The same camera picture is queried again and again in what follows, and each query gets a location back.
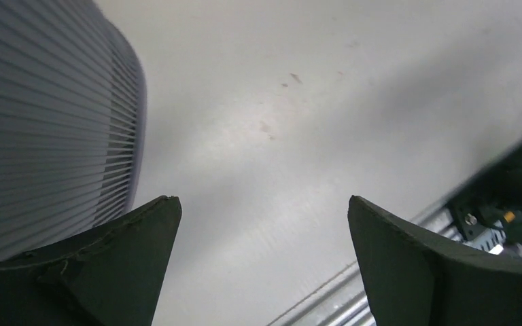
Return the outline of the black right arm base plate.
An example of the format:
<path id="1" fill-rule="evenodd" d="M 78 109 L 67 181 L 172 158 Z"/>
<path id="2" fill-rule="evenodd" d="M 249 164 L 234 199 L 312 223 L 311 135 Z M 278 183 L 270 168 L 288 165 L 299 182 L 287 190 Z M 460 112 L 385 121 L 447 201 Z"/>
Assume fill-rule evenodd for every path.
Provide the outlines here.
<path id="1" fill-rule="evenodd" d="M 522 144 L 446 203 L 463 244 L 522 258 Z"/>

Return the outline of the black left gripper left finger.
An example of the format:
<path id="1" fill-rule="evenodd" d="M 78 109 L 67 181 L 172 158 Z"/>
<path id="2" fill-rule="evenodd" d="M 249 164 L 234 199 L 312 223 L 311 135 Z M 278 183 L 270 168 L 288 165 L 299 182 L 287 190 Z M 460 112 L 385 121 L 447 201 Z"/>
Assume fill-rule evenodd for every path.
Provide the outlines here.
<path id="1" fill-rule="evenodd" d="M 182 216 L 160 196 L 0 261 L 0 325 L 151 325 Z"/>

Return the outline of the large grey slatted bin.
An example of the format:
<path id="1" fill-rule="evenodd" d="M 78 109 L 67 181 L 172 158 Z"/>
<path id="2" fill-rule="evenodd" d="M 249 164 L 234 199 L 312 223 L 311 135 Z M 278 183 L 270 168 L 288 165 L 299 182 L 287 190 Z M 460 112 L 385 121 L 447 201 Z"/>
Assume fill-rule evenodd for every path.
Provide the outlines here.
<path id="1" fill-rule="evenodd" d="M 0 1 L 0 260 L 131 209 L 143 68 L 94 1 Z"/>

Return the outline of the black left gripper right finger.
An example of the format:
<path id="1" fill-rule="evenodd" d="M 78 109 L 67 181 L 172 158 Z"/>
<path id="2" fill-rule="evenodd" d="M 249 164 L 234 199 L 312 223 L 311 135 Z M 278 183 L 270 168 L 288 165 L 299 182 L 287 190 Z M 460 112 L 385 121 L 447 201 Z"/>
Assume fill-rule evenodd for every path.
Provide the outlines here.
<path id="1" fill-rule="evenodd" d="M 360 196 L 347 219 L 378 325 L 522 325 L 522 258 L 460 244 Z"/>

